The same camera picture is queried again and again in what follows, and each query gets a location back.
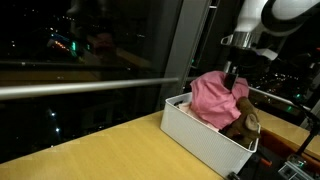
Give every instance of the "wooden table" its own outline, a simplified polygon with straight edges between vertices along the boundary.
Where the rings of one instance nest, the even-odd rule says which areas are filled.
[[[0,165],[0,179],[201,179],[218,174],[160,130],[162,112]]]

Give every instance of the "white plastic bin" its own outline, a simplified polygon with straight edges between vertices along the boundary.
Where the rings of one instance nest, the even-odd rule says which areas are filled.
[[[258,139],[246,149],[174,106],[191,100],[192,93],[167,99],[161,129],[222,177],[238,173],[256,152]]]

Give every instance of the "brown stuffed toy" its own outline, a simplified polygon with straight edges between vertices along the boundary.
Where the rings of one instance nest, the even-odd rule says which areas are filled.
[[[237,101],[237,108],[240,110],[241,115],[230,125],[226,136],[243,147],[249,148],[252,141],[260,138],[258,132],[259,119],[248,98],[241,97]]]

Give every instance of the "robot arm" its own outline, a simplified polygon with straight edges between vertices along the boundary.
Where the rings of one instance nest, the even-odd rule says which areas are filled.
[[[318,12],[320,0],[245,0],[234,33],[223,38],[221,44],[252,50],[274,60],[277,53],[268,47],[256,48],[261,34],[286,37]]]

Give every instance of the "white storage box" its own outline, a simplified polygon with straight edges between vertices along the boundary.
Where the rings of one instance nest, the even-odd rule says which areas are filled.
[[[174,106],[191,100],[192,93],[167,99],[161,129],[222,177],[238,173],[256,152],[258,139],[248,150]]]

